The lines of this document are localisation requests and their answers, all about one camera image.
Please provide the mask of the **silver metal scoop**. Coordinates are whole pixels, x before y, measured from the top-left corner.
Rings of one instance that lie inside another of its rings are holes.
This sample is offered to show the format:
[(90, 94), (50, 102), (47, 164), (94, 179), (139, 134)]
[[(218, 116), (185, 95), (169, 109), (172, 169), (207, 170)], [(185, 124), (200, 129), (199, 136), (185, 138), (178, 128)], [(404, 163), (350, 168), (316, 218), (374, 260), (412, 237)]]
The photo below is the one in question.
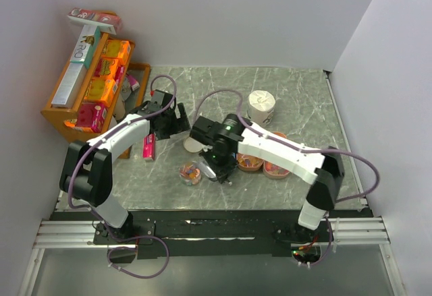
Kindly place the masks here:
[(205, 160), (201, 160), (198, 162), (198, 168), (200, 169), (201, 173), (205, 175), (209, 180), (217, 180), (215, 172), (211, 169), (211, 167), (207, 164)]

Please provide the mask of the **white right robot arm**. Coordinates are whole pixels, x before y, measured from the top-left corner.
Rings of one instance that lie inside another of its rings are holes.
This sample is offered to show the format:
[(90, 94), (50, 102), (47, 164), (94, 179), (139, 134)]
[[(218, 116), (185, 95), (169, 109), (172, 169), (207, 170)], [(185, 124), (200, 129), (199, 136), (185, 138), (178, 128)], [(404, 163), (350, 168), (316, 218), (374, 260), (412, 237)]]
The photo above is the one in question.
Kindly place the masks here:
[(199, 155), (214, 181), (228, 182), (238, 166), (237, 155), (245, 154), (281, 167), (309, 184), (295, 224), (296, 236), (303, 241), (318, 234), (321, 219), (335, 207), (345, 170), (333, 147), (321, 151), (297, 144), (235, 114), (222, 123), (200, 116), (190, 137), (205, 146)]

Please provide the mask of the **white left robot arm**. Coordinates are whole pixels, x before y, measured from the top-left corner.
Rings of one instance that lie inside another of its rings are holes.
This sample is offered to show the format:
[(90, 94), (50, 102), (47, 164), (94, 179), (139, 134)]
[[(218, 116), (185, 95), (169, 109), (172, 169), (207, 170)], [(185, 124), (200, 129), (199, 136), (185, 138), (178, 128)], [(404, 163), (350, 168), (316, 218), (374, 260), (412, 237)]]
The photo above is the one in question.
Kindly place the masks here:
[(110, 236), (127, 243), (134, 234), (133, 216), (111, 193), (113, 162), (137, 141), (150, 134), (158, 140), (190, 130), (183, 103), (156, 90), (150, 100), (132, 109), (112, 129), (86, 142), (68, 146), (59, 187), (72, 209), (87, 208), (109, 227)]

